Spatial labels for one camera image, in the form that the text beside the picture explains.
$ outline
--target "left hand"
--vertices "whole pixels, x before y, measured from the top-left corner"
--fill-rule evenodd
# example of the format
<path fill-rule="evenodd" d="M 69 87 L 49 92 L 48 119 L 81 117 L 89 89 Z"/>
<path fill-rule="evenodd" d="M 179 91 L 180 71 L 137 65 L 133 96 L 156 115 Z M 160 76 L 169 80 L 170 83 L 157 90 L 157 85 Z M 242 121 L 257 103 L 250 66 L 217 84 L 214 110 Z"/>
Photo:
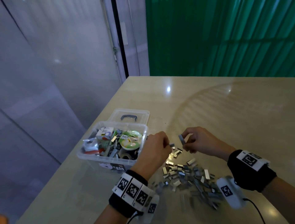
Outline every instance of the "left hand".
<path fill-rule="evenodd" d="M 131 170 L 148 181 L 167 160 L 171 152 L 172 149 L 165 132 L 150 134 Z"/>

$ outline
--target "green wall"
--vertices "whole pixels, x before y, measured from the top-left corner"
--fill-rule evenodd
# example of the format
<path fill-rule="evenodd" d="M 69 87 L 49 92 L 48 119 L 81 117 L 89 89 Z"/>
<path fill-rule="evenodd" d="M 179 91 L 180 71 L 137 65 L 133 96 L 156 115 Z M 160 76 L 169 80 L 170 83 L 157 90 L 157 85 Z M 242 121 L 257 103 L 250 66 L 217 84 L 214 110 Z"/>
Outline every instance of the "green wall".
<path fill-rule="evenodd" d="M 151 76 L 295 76 L 295 1 L 146 0 Z"/>

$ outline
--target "plastic storage box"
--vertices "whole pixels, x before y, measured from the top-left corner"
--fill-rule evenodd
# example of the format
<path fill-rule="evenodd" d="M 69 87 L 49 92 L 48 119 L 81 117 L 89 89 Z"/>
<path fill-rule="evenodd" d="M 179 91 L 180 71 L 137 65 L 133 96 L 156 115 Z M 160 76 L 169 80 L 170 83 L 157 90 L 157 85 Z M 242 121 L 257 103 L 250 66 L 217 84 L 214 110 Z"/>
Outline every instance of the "plastic storage box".
<path fill-rule="evenodd" d="M 107 121 L 99 121 L 96 123 L 92 131 L 95 132 L 101 127 L 114 127 L 115 130 L 120 129 L 123 131 L 136 130 L 142 134 L 142 141 L 138 151 L 138 154 L 140 154 L 148 132 L 148 127 L 146 124 L 148 123 L 149 116 L 149 111 L 117 108 L 113 111 L 112 115 Z M 116 171 L 126 171 L 130 169 L 136 162 L 136 160 L 87 155 L 83 153 L 82 149 L 77 151 L 77 157 L 87 160 L 94 169 L 97 167 L 97 165 L 99 165 Z"/>

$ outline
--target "table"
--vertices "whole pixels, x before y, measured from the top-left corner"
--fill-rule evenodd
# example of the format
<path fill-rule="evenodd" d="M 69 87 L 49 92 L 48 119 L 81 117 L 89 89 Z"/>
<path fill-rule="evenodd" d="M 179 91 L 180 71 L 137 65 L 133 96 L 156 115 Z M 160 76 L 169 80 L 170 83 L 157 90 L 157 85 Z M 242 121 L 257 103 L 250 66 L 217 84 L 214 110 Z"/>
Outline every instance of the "table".
<path fill-rule="evenodd" d="M 105 121 L 115 108 L 149 110 L 149 134 L 165 131 L 176 146 L 178 135 L 189 126 L 202 126 L 238 149 L 271 161 L 277 175 L 295 186 L 295 79 L 235 77 L 129 77 L 94 123 Z M 88 137 L 91 127 L 82 137 Z M 18 224 L 92 224 L 108 204 L 119 174 L 76 157 L 75 146 Z M 217 177 L 230 175 L 226 163 L 200 153 L 182 153 L 177 163 L 195 157 Z M 159 169 L 152 181 L 162 181 Z M 244 191 L 260 209 L 267 224 L 287 221 L 258 192 Z M 262 221 L 248 204 L 233 210 L 224 201 L 218 211 L 194 200 L 183 212 L 180 192 L 166 189 L 152 223 L 257 223 Z"/>

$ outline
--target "box lid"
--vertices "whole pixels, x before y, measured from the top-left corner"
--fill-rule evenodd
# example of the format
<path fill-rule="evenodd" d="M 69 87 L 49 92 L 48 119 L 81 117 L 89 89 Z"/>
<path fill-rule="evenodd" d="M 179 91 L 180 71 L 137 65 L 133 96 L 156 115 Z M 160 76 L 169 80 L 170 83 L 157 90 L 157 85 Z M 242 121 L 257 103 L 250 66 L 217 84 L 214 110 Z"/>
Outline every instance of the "box lid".
<path fill-rule="evenodd" d="M 149 111 L 117 108 L 113 111 L 108 121 L 146 125 L 148 123 L 149 117 Z"/>

